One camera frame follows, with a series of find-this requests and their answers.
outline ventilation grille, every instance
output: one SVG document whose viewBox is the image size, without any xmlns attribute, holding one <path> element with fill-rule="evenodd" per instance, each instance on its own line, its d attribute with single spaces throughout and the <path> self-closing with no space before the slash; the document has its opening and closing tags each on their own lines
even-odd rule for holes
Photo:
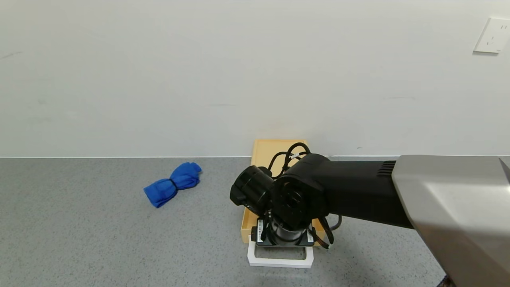
<svg viewBox="0 0 510 287">
<path fill-rule="evenodd" d="M 395 163 L 395 160 L 387 160 L 383 162 L 377 171 L 377 176 L 391 176 L 393 168 L 395 167 Z"/>
</svg>

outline electrical socket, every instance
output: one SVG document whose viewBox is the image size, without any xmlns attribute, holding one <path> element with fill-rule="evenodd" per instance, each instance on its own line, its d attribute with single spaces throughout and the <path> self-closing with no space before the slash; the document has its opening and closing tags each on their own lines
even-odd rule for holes
<svg viewBox="0 0 510 287">
<path fill-rule="evenodd" d="M 475 52 L 500 53 L 510 38 L 510 20 L 489 18 Z"/>
</svg>

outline silver metal cover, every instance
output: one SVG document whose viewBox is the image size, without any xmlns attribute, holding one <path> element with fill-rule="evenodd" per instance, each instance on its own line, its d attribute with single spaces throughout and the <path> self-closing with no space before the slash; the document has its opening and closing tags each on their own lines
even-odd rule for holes
<svg viewBox="0 0 510 287">
<path fill-rule="evenodd" d="M 401 156 L 407 216 L 458 287 L 510 286 L 510 169 L 497 157 Z"/>
</svg>

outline white bracket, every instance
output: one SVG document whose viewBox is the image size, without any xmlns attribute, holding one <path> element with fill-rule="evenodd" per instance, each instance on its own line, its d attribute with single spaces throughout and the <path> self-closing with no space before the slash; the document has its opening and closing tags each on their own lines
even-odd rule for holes
<svg viewBox="0 0 510 287">
<path fill-rule="evenodd" d="M 306 258 L 299 259 L 276 259 L 276 258 L 258 258 L 255 257 L 256 243 L 251 241 L 251 235 L 248 235 L 248 262 L 250 266 L 262 267 L 285 267 L 285 268 L 311 268 L 314 262 L 313 247 L 305 247 Z"/>
</svg>

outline wooden tray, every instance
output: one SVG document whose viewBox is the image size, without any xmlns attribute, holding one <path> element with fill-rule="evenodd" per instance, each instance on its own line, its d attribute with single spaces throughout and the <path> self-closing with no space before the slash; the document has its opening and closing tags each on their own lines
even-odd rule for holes
<svg viewBox="0 0 510 287">
<path fill-rule="evenodd" d="M 253 144 L 251 165 L 267 167 L 274 154 L 287 151 L 289 147 L 296 142 L 304 142 L 308 145 L 307 141 L 304 139 L 257 139 Z M 294 152 L 304 152 L 304 149 L 302 147 L 296 147 Z M 276 159 L 271 169 L 273 174 L 280 173 L 284 165 L 284 158 L 285 156 L 279 156 Z M 289 166 L 293 165 L 295 162 L 297 162 L 297 159 L 293 159 Z M 251 228 L 257 225 L 257 218 L 258 216 L 255 213 L 249 211 L 248 208 L 244 208 L 243 221 L 241 223 L 241 238 L 244 243 L 248 243 L 248 236 L 251 234 Z M 326 233 L 317 219 L 312 221 L 312 226 L 315 227 L 317 236 L 324 239 Z"/>
</svg>

